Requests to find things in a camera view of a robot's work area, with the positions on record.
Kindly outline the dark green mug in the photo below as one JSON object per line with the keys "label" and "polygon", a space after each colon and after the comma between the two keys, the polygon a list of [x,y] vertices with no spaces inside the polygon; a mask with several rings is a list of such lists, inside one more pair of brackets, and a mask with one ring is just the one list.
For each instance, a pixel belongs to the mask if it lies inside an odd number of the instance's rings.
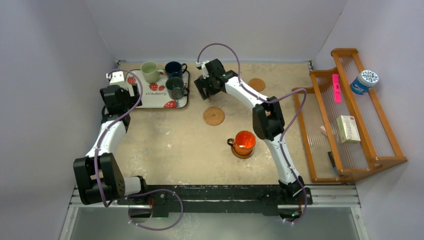
{"label": "dark green mug", "polygon": [[187,97],[190,93],[189,88],[184,85],[184,81],[181,77],[169,78],[165,83],[165,87],[169,97],[173,100],[180,100]]}

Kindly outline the light wooden coaster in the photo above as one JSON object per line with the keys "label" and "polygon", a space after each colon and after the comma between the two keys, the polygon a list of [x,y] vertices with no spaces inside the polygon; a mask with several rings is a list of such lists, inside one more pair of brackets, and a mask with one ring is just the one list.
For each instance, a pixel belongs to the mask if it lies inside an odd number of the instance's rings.
{"label": "light wooden coaster", "polygon": [[261,92],[266,88],[266,83],[257,77],[250,79],[248,85],[257,92]]}

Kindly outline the orange mug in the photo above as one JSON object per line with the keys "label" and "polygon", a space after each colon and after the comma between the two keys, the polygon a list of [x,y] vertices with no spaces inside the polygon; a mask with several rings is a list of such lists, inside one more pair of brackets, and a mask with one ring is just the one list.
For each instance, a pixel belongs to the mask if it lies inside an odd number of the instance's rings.
{"label": "orange mug", "polygon": [[253,149],[256,145],[255,135],[247,130],[240,131],[234,138],[228,138],[226,143],[230,148]]}

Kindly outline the dark brown wooden coaster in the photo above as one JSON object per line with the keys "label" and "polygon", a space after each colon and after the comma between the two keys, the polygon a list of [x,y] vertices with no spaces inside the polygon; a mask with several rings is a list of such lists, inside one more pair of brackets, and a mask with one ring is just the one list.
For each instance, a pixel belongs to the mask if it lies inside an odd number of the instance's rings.
{"label": "dark brown wooden coaster", "polygon": [[255,149],[254,148],[250,148],[250,149],[244,149],[244,148],[231,148],[231,152],[232,154],[239,158],[239,159],[248,159],[250,157],[253,156]]}

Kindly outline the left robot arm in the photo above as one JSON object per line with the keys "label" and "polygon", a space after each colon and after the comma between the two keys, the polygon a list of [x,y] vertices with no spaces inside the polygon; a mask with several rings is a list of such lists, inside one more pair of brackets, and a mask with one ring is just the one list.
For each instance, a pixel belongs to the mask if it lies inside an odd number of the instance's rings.
{"label": "left robot arm", "polygon": [[142,205],[149,199],[145,179],[140,175],[123,177],[114,156],[130,125],[128,110],[139,103],[140,95],[136,92],[131,96],[128,89],[117,84],[99,92],[104,106],[98,137],[90,151],[73,162],[80,200],[84,205],[91,205],[129,195],[132,201]]}

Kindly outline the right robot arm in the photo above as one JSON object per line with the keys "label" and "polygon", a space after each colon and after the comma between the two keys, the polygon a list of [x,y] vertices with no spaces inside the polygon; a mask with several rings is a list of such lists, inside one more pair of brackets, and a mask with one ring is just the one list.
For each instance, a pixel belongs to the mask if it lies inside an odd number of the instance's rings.
{"label": "right robot arm", "polygon": [[248,84],[233,70],[226,71],[218,59],[196,62],[202,77],[194,84],[203,100],[224,92],[234,96],[252,110],[252,128],[255,135],[268,147],[275,163],[280,196],[288,204],[303,202],[311,204],[312,196],[297,171],[285,141],[288,127],[285,125],[280,101],[267,97]]}

